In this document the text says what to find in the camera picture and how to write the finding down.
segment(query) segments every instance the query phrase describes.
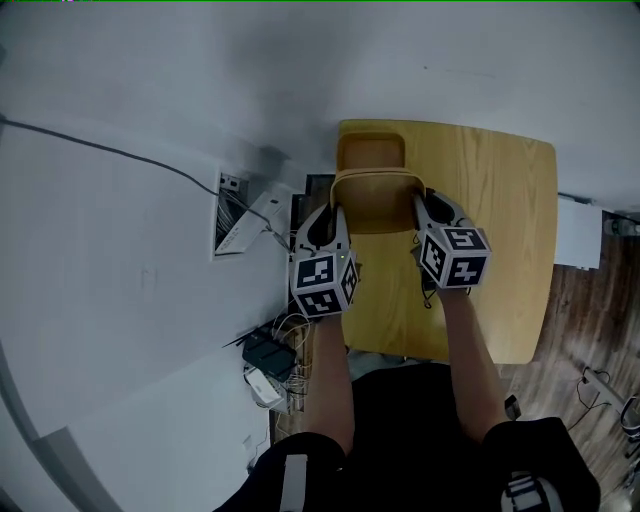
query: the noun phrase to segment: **chair backrest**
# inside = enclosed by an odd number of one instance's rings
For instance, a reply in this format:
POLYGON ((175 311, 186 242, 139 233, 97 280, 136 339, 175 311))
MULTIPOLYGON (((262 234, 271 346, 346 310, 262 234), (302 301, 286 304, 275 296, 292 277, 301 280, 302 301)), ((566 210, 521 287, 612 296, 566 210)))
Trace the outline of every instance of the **chair backrest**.
POLYGON ((349 233, 396 233, 415 229, 413 194, 422 179, 404 168, 348 169, 336 174, 331 207, 340 204, 349 233))

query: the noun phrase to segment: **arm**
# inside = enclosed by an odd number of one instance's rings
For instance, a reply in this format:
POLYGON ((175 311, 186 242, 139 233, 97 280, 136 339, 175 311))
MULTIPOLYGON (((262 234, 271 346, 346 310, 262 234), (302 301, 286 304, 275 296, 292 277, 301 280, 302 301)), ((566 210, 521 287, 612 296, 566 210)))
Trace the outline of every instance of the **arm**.
POLYGON ((349 454, 355 429, 353 394, 339 315, 316 325, 304 420, 307 432, 334 439, 349 454))
POLYGON ((464 290, 438 290, 449 338, 451 380, 458 418, 467 435, 482 442, 508 421, 504 391, 484 342, 473 304, 464 290))

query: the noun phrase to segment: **wooden chair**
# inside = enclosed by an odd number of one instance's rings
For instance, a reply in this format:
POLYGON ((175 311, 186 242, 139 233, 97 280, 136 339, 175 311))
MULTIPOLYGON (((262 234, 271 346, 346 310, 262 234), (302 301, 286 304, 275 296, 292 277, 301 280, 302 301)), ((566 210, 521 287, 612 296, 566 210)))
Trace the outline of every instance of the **wooden chair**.
POLYGON ((355 133, 340 138, 331 208, 340 204, 352 234, 415 229, 413 194, 422 179, 404 167, 404 139, 394 133, 355 133))

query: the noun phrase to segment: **electrical outlet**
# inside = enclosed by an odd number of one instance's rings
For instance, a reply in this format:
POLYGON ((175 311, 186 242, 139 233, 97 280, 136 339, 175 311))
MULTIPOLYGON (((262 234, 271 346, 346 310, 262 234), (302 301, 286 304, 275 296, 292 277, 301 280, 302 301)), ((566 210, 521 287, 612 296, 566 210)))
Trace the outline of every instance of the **electrical outlet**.
POLYGON ((232 192, 240 192, 241 179, 229 174, 220 173, 220 188, 230 190, 232 192))

